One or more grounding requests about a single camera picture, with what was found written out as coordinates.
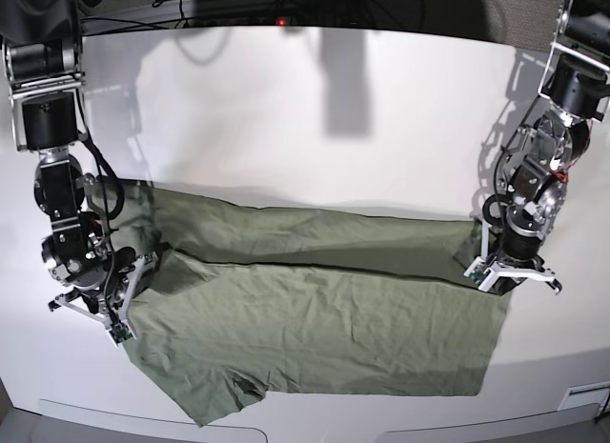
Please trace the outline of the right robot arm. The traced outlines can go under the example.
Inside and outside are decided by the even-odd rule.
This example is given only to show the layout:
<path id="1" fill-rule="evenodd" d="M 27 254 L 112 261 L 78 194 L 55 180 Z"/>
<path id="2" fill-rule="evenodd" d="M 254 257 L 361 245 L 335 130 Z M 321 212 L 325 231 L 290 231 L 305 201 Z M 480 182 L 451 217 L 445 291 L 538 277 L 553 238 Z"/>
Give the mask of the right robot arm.
<path id="1" fill-rule="evenodd" d="M 84 124 L 77 1 L 1 0 L 1 63 L 15 146 L 39 157 L 33 194 L 51 223 L 42 258 L 70 288 L 50 308 L 69 308 L 80 298 L 90 315 L 116 321 L 145 261 L 112 244 L 111 222 L 123 210 L 125 191 Z"/>

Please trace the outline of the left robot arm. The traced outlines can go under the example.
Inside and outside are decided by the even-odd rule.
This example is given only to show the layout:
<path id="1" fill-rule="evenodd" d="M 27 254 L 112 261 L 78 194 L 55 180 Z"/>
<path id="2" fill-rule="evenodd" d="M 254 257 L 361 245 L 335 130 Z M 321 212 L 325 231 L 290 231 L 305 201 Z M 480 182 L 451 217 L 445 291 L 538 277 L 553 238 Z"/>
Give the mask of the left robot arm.
<path id="1" fill-rule="evenodd" d="M 549 107 L 533 124 L 521 122 L 502 147 L 483 205 L 480 254 L 464 273 L 479 291 L 503 295 L 526 280 L 561 291 L 539 249 L 608 97 L 609 0 L 561 0 L 537 94 Z"/>

